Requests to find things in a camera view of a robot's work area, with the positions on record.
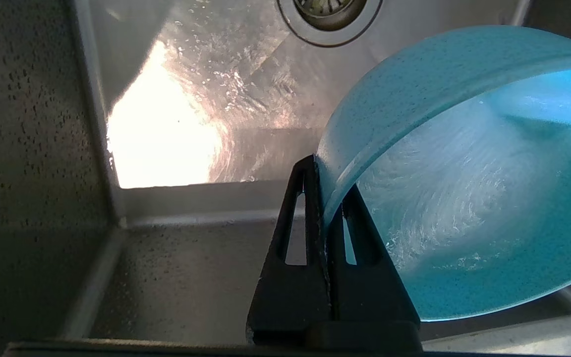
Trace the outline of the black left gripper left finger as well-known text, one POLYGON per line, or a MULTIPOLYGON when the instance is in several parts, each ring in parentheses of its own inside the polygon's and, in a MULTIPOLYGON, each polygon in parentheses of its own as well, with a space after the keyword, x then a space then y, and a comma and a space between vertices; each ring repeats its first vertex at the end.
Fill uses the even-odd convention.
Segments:
POLYGON ((326 242, 315 157, 292 168, 245 329, 252 344, 303 346, 313 325, 331 316, 326 242), (286 262, 297 198, 304 196, 304 266, 286 262))

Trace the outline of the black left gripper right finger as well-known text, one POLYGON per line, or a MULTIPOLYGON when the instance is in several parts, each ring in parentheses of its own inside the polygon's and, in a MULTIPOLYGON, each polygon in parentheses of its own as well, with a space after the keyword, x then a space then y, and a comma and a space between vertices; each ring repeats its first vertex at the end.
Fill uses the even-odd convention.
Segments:
POLYGON ((334 319, 420 323, 356 186, 331 219, 326 244, 334 319))

